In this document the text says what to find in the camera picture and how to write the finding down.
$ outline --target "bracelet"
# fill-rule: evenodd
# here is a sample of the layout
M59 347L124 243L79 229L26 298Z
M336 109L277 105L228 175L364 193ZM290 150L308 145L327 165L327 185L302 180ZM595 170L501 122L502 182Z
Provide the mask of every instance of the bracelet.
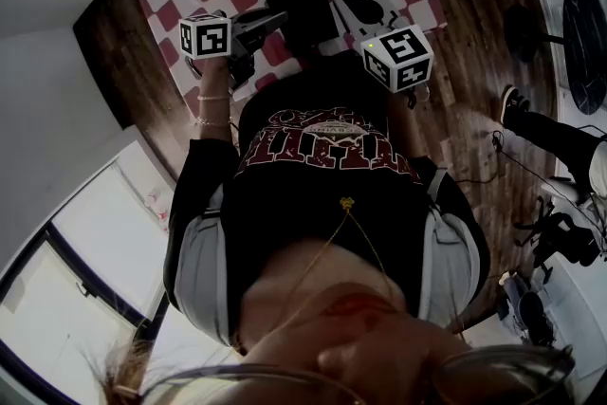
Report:
M202 97L202 96L198 95L197 98L200 101L229 100L230 99L230 95L227 95L225 97Z
M229 127L231 123L231 117L230 117L230 121L210 121L207 119L201 119L200 117L197 117L196 120L194 121L194 125L207 125L209 127Z

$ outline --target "black sneaker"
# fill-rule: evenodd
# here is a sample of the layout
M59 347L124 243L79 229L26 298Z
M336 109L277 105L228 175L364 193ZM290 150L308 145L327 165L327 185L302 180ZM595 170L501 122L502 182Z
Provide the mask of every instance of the black sneaker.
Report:
M500 122L506 127L507 119L509 119L513 113L521 110L523 112L529 111L530 102L527 98L519 95L519 90L509 84L504 90L502 95L502 114L500 115Z

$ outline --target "graphic print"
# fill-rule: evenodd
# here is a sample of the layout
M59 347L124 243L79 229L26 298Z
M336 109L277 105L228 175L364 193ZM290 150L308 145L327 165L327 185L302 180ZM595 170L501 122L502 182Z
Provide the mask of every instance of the graphic print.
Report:
M428 53L410 29L404 29L379 39L396 64Z
M390 87L390 68L369 51L363 49L362 52L364 53L364 68L383 84Z
M211 24L196 27L197 55L222 54L226 50L228 25Z
M247 167L290 161L323 169L389 169L420 182L407 159L371 123L348 108L283 110L254 137L236 175Z
M180 24L181 29L181 48L193 56L192 53L192 28L187 24Z
M423 60L410 66L401 67L396 75L396 90L402 90L408 86L420 83L426 79L430 60Z

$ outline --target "necklace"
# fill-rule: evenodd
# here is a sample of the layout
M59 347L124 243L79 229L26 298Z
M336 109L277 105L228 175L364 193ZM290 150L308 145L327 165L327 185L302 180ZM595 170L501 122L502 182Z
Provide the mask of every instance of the necklace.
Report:
M298 289L298 287L302 284L302 282L305 280L305 277L307 277L307 275L310 273L310 271L312 270L312 268L314 268L314 266L321 260L322 256L324 255L324 253L326 252L326 250L331 246L331 244L333 243L333 240L338 235L338 233L340 232L341 228L343 228L343 225L348 220L348 218L350 218L352 221L354 221L354 224L357 226L357 228L362 233L362 236L364 237L365 241L369 244L369 247L371 248L371 251L373 252L373 254L375 255L375 257L377 259L377 264L379 265L379 268L381 270L381 274L382 274L384 282L386 284L386 288L388 289L389 299L390 299L390 301L393 300L394 296L393 296L392 286L390 285L390 282L388 281L388 275L386 274L386 271L385 271L385 269L383 267L383 264L381 263L381 259L379 258L379 255L377 254L377 251L376 251L375 247L371 243L371 240L367 236L367 233L362 229L362 226L360 225L359 221L352 214L352 207L354 206L354 199L352 199L351 197L343 197L342 199L340 199L340 205L343 208L343 210L345 211L345 215L343 216L343 219L341 220L340 225L333 232L333 234L331 235L331 238L329 238L326 241L326 243L324 245L322 245L322 248L314 256L314 258L308 264L308 266L306 267L306 269L303 271L302 275L295 281L295 284L289 290L288 294L285 297L285 302L283 303L283 307L281 309L281 312L278 315L278 317L276 318L276 321L274 322L274 324L270 327L269 332L273 331L274 329L276 329L278 327L278 325L281 322L283 316L285 315L286 308L287 308L290 300L292 299L293 294ZM293 315L289 319L286 320L286 322L293 321L302 312L302 309L304 309L304 307L307 305L307 303L310 301L310 299L312 299L312 297L313 296L308 296L303 301L302 305L300 305L300 307L297 309L297 311L294 312Z

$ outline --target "fiducial marker cube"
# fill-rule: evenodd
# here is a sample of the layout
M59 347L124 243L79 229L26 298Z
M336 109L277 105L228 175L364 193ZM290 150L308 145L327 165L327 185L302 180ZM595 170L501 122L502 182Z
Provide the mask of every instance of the fiducial marker cube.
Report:
M426 82L434 52L418 25L360 43L364 68L393 93Z
M231 55L231 19L214 14L179 21L181 52L193 60Z

